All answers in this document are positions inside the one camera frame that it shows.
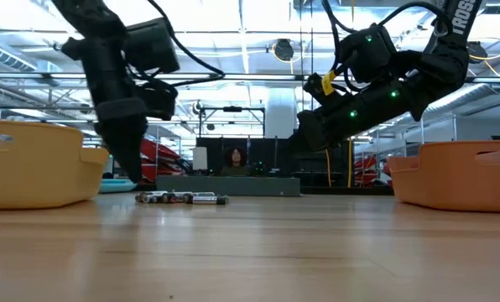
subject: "teal object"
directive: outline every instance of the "teal object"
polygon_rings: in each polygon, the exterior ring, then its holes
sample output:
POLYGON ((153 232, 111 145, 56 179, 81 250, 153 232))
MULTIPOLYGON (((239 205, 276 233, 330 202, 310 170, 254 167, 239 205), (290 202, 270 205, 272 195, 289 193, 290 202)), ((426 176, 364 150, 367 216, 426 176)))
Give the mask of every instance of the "teal object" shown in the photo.
POLYGON ((99 193, 129 192, 136 188, 131 180, 102 180, 99 193))

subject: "battery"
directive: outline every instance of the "battery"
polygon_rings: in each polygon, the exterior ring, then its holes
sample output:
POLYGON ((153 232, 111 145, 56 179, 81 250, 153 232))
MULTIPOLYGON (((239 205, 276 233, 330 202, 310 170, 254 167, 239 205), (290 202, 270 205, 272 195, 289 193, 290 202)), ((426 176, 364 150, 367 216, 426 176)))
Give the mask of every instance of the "battery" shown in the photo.
POLYGON ((162 195, 168 193, 168 191, 150 191, 142 192, 141 200, 143 203, 157 203, 162 198, 162 195))
POLYGON ((160 202, 174 203, 174 198, 176 197, 177 194, 178 194, 177 192, 169 192, 166 194, 162 194, 162 196, 160 196, 160 202))
POLYGON ((182 198, 176 196, 178 202, 189 203, 194 196, 216 196, 215 192, 186 192, 183 194, 182 198))
POLYGON ((227 205, 229 203, 229 197, 224 195, 218 196, 192 196, 192 198, 186 202, 192 205, 227 205))

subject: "yellow tag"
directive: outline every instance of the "yellow tag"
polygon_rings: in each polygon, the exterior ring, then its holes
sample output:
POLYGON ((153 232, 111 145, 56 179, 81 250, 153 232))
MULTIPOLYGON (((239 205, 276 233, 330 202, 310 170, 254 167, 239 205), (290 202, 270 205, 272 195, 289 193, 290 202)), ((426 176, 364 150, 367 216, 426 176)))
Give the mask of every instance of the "yellow tag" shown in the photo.
POLYGON ((325 96, 330 95, 332 92, 336 91, 334 87, 332 87, 332 81, 336 78, 336 75, 334 74, 334 71, 332 70, 331 72, 327 73, 325 77, 323 77, 322 80, 322 85, 323 85, 323 92, 325 93, 325 96))

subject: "orange bin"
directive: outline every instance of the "orange bin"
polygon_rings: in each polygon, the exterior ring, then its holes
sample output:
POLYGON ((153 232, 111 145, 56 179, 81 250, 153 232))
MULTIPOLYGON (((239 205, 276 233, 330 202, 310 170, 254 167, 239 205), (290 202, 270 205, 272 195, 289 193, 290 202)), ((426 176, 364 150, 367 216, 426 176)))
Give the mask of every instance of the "orange bin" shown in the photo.
POLYGON ((389 157, 388 165, 402 202, 500 212, 500 141, 427 143, 419 157, 389 157))
POLYGON ((0 209, 65 206, 99 191, 104 148, 82 148, 82 133, 36 122, 0 121, 0 209))

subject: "yellow cable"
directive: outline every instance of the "yellow cable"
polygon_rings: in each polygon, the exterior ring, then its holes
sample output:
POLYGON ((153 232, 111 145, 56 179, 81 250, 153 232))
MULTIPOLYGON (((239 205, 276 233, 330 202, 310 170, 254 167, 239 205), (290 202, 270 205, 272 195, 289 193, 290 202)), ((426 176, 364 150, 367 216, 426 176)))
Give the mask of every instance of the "yellow cable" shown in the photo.
POLYGON ((328 156, 328 149, 325 149, 326 153, 326 170, 328 171, 328 187, 332 187, 332 180, 331 180, 331 158, 328 156))
POLYGON ((347 188, 351 188, 352 181, 352 140, 349 138, 349 183, 347 184, 347 188))
POLYGON ((482 58, 482 57, 478 57, 478 56, 475 56, 475 55, 470 55, 470 57, 473 58, 473 59, 476 59, 476 60, 488 61, 488 60, 494 60, 494 59, 500 58, 500 55, 495 55, 495 56, 490 57, 490 58, 482 58))
POLYGON ((492 66, 488 63, 488 61, 485 60, 485 64, 488 66, 490 70, 492 70, 492 72, 494 72, 496 76, 500 76, 500 74, 497 73, 497 71, 495 71, 494 68, 492 68, 492 66))

